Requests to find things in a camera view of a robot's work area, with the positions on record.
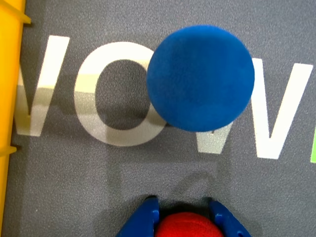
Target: yellow bar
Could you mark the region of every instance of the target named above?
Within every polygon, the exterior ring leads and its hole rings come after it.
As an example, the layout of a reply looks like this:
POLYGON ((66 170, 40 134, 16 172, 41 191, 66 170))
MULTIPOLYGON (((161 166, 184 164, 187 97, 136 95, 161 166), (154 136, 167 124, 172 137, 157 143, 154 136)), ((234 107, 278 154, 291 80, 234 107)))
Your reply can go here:
MULTIPOLYGON (((0 148, 10 147, 25 0, 0 0, 0 148)), ((9 154, 0 157, 0 233, 9 154)))
POLYGON ((5 148, 0 148, 0 157, 9 155, 16 152, 16 147, 5 147, 5 148))

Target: foam ball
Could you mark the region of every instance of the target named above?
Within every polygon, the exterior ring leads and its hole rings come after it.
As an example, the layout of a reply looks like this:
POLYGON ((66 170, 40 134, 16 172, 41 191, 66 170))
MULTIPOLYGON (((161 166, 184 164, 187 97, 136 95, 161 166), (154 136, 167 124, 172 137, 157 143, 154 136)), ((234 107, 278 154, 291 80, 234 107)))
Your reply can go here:
POLYGON ((147 71, 149 98, 172 126, 194 132, 228 125, 246 108, 254 67, 243 43, 215 26, 200 25, 169 35, 147 71))
POLYGON ((167 216, 157 227, 155 237, 223 237, 207 218, 182 212, 167 216))

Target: green mark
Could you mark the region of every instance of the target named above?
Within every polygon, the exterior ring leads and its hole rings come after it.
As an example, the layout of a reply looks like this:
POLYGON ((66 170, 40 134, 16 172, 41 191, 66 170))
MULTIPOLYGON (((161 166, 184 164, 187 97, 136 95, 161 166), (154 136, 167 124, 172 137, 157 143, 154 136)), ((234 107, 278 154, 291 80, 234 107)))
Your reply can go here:
POLYGON ((315 133, 314 133, 311 163, 316 163, 316 128, 315 128, 315 133))

